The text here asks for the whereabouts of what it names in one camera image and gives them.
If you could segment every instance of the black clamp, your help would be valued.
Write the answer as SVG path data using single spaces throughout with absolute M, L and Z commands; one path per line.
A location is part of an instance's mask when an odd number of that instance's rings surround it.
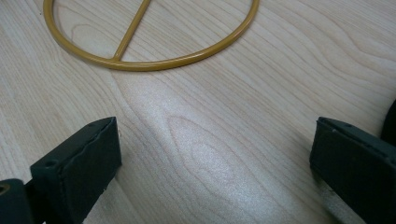
M 90 123 L 33 164 L 26 185 L 0 181 L 0 223 L 82 223 L 120 166 L 116 118 Z
M 381 139 L 319 118 L 311 168 L 367 223 L 396 223 L 396 101 Z

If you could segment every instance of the gold metal rod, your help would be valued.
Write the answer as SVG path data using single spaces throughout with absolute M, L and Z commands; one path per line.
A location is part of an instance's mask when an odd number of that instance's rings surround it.
M 131 42 L 132 37 L 134 36 L 134 32 L 136 31 L 139 23 L 142 21 L 143 15 L 147 11 L 150 2 L 151 0 L 143 0 L 142 5 L 140 5 L 140 8 L 137 10 L 136 15 L 131 22 L 131 25 L 126 31 L 124 38 L 121 40 L 121 43 L 117 48 L 116 53 L 114 54 L 113 60 L 120 61 L 120 59 L 122 58 L 122 55 L 128 48 L 128 45 Z

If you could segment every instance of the light wood surface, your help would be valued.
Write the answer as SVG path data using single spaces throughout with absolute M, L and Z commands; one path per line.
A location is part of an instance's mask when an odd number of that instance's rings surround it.
M 111 57 L 138 0 L 57 0 L 62 32 Z M 208 47 L 249 0 L 152 0 L 124 56 Z M 319 116 L 378 135 L 396 98 L 396 2 L 262 0 L 221 53 L 151 73 L 108 70 L 51 38 L 42 0 L 0 1 L 0 179 L 116 116 L 123 165 L 84 223 L 362 223 L 309 169 Z

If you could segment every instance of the gold circular frame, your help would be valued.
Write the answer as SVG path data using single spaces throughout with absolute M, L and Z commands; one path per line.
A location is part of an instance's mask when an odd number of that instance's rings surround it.
M 252 23 L 255 15 L 257 14 L 260 3 L 260 0 L 252 0 L 250 11 L 247 14 L 246 18 L 244 19 L 244 21 L 230 35 L 226 36 L 224 39 L 220 40 L 220 42 L 209 48 L 202 49 L 200 51 L 197 51 L 195 53 L 186 56 L 158 61 L 158 62 L 147 62 L 147 63 L 123 62 L 121 61 L 121 57 L 124 54 L 125 50 L 127 49 L 129 42 L 131 41 L 132 36 L 134 35 L 134 31 L 136 30 L 137 26 L 139 25 L 140 21 L 143 18 L 143 15 L 145 14 L 147 8 L 149 7 L 150 1 L 151 0 L 143 0 L 142 5 L 137 10 L 137 13 L 134 16 L 131 25 L 126 31 L 124 38 L 121 40 L 120 45 L 116 53 L 114 54 L 114 57 L 111 59 L 99 57 L 83 49 L 80 49 L 62 35 L 62 33 L 56 27 L 55 20 L 53 19 L 54 0 L 44 0 L 43 3 L 44 18 L 46 20 L 47 26 L 49 27 L 50 33 L 52 34 L 56 42 L 66 51 L 77 55 L 79 58 L 85 61 L 116 70 L 135 71 L 135 72 L 156 71 L 156 70 L 164 70 L 164 69 L 180 67 L 190 63 L 196 63 L 227 48 L 235 40 L 237 40 L 242 35 L 242 33 L 244 33 L 248 29 L 249 25 Z

